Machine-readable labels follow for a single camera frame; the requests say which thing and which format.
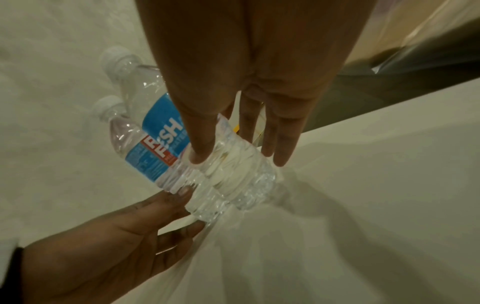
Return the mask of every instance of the white bottle cap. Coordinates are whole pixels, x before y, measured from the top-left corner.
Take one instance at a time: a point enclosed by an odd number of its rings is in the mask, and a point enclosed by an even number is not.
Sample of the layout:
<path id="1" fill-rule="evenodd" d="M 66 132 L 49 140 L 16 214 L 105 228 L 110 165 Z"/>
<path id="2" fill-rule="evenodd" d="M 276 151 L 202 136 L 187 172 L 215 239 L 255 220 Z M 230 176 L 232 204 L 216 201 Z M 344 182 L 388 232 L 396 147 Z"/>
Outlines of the white bottle cap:
<path id="1" fill-rule="evenodd" d="M 129 57 L 140 61 L 138 56 L 134 55 L 129 49 L 121 46 L 110 47 L 100 55 L 99 61 L 101 68 L 113 83 L 118 82 L 117 72 L 119 67 L 125 64 L 123 59 Z"/>
<path id="2" fill-rule="evenodd" d="M 100 118 L 100 120 L 103 118 L 103 115 L 111 108 L 113 108 L 116 105 L 123 104 L 123 100 L 115 95 L 109 95 L 105 96 L 101 99 L 99 99 L 92 107 L 91 113 L 92 115 L 95 115 L 96 117 Z"/>

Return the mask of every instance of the black sleeve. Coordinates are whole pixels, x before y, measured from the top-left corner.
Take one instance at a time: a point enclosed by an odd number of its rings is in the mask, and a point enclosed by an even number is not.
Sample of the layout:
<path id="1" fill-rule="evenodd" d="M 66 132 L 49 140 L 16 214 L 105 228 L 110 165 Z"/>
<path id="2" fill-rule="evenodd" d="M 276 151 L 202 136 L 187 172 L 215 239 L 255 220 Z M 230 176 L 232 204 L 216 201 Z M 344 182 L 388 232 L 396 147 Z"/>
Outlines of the black sleeve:
<path id="1" fill-rule="evenodd" d="M 22 253 L 23 248 L 17 248 L 11 257 L 3 286 L 0 288 L 0 302 L 5 304 L 22 304 Z"/>

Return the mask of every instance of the water bottle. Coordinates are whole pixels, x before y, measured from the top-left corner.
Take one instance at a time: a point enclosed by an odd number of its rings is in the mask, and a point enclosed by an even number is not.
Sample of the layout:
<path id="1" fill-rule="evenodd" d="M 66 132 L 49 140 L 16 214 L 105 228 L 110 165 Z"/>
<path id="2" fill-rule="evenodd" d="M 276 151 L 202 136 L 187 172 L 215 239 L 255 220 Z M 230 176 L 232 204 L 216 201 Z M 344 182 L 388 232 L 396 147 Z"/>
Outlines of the water bottle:
<path id="1" fill-rule="evenodd" d="M 197 219 L 213 222 L 229 207 L 201 172 L 183 164 L 136 125 L 119 97 L 100 99 L 93 106 L 93 113 L 110 124 L 110 142 L 115 152 L 159 188 L 177 193 L 186 185 L 196 187 L 185 208 Z"/>
<path id="2" fill-rule="evenodd" d="M 190 140 L 159 69 L 143 65 L 123 47 L 107 49 L 100 63 L 119 86 L 133 121 L 182 163 L 201 171 L 230 203 L 247 210 L 269 197 L 277 177 L 275 169 L 259 150 L 233 132 L 225 117 L 218 116 L 211 155 L 193 165 Z"/>

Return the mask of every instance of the bottle label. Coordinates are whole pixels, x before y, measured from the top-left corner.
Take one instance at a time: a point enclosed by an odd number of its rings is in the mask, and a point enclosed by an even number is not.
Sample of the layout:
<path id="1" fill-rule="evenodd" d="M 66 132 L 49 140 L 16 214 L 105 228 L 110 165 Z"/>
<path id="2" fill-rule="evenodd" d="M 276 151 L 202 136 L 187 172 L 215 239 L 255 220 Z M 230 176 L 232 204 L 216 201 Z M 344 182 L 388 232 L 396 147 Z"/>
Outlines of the bottle label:
<path id="1" fill-rule="evenodd" d="M 168 93 L 153 105 L 141 127 L 175 157 L 180 157 L 190 142 L 180 113 Z"/>
<path id="2" fill-rule="evenodd" d="M 176 162 L 177 158 L 147 135 L 130 150 L 125 160 L 149 180 L 155 182 Z"/>

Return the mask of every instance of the table surface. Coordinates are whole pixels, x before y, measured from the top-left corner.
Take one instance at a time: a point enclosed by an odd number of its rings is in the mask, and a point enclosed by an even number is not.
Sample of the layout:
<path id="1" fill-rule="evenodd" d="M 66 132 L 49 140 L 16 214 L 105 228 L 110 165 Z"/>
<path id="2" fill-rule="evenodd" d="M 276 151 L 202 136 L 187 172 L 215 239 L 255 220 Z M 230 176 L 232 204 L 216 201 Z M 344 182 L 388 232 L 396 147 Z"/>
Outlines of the table surface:
<path id="1" fill-rule="evenodd" d="M 480 80 L 302 135 L 144 303 L 478 303 Z"/>

